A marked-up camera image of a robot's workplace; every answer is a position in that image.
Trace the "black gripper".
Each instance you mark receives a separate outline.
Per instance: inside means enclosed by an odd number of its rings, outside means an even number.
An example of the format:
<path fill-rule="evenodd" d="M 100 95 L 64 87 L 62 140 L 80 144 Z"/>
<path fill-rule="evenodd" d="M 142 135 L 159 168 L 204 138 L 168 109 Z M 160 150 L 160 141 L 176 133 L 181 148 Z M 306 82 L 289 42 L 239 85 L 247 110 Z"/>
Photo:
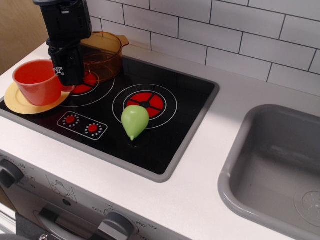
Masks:
<path fill-rule="evenodd" d="M 86 0 L 41 0 L 39 7 L 49 39 L 48 53 L 53 70 L 63 86 L 84 83 L 85 67 L 81 40 L 92 34 Z"/>

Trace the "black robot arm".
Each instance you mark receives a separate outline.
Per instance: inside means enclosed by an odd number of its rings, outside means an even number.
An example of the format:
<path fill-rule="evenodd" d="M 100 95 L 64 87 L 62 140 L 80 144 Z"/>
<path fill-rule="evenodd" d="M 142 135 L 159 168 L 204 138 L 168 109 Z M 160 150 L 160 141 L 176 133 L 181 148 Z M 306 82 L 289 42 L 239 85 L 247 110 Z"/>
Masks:
<path fill-rule="evenodd" d="M 34 0 L 40 7 L 48 33 L 46 44 L 53 70 L 64 86 L 84 83 L 81 41 L 92 35 L 86 0 Z"/>

